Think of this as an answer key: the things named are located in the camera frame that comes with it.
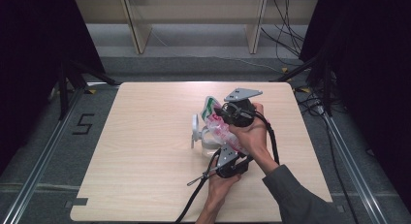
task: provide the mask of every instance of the person's arm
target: person's arm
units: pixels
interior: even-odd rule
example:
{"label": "person's arm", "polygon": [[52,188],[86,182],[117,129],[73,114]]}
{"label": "person's arm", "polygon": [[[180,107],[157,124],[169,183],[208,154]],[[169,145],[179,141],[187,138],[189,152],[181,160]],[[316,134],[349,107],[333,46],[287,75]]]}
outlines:
{"label": "person's arm", "polygon": [[[253,105],[264,113],[261,104]],[[333,207],[301,186],[286,166],[275,163],[267,150],[267,129],[262,120],[254,118],[245,128],[230,125],[230,131],[266,174],[263,182],[279,205],[283,223],[342,223]]]}
{"label": "person's arm", "polygon": [[210,175],[208,180],[208,196],[196,224],[213,224],[215,222],[230,188],[240,179],[240,174],[229,178],[222,178],[216,175],[215,172]]}

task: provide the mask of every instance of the plastic bag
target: plastic bag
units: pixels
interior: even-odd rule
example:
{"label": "plastic bag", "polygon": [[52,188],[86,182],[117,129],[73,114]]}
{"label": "plastic bag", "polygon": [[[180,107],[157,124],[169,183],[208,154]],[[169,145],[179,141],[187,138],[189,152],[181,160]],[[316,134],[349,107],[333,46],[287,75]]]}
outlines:
{"label": "plastic bag", "polygon": [[230,132],[229,125],[215,113],[214,108],[221,108],[220,103],[214,97],[207,96],[201,116],[211,135],[219,144],[228,144],[233,150],[248,155],[248,151],[239,144],[236,135]]}

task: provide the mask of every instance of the wooden table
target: wooden table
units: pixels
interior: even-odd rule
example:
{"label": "wooden table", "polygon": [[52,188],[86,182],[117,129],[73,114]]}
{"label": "wooden table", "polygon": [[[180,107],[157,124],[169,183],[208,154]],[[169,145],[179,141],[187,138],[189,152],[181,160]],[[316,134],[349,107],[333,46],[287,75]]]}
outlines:
{"label": "wooden table", "polygon": [[[332,198],[297,102],[288,83],[272,82],[126,82],[117,93],[78,194],[86,205],[73,206],[76,221],[175,221],[208,160],[201,142],[191,146],[192,115],[206,96],[221,104],[236,87],[262,90],[262,103],[275,131],[280,162],[322,199]],[[217,221],[281,220],[278,204],[255,162],[226,199]],[[207,183],[183,221],[195,221],[207,195]]]}

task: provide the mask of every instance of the gray sleeve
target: gray sleeve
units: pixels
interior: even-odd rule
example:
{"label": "gray sleeve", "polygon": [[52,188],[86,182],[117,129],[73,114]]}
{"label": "gray sleeve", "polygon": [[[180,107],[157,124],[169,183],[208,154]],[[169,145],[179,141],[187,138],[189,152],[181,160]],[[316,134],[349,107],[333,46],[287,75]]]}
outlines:
{"label": "gray sleeve", "polygon": [[280,207],[283,223],[343,223],[342,215],[304,188],[285,165],[268,174],[263,182]]}

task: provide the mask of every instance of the hand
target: hand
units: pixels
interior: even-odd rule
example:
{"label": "hand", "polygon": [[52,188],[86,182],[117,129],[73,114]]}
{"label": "hand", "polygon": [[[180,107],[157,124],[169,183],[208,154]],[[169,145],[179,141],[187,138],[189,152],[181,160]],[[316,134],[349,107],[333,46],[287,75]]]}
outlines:
{"label": "hand", "polygon": [[[217,160],[214,160],[211,168],[215,167],[216,164]],[[196,221],[197,224],[214,223],[218,211],[224,205],[230,188],[240,179],[240,174],[229,178],[222,178],[215,172],[210,173],[210,178],[208,179],[208,197],[205,201],[205,206]]]}
{"label": "hand", "polygon": [[[253,106],[264,115],[263,105],[253,103]],[[253,123],[247,127],[230,125],[229,130],[237,136],[241,146],[247,149],[265,174],[278,167],[267,150],[267,128],[261,119],[254,117]]]}

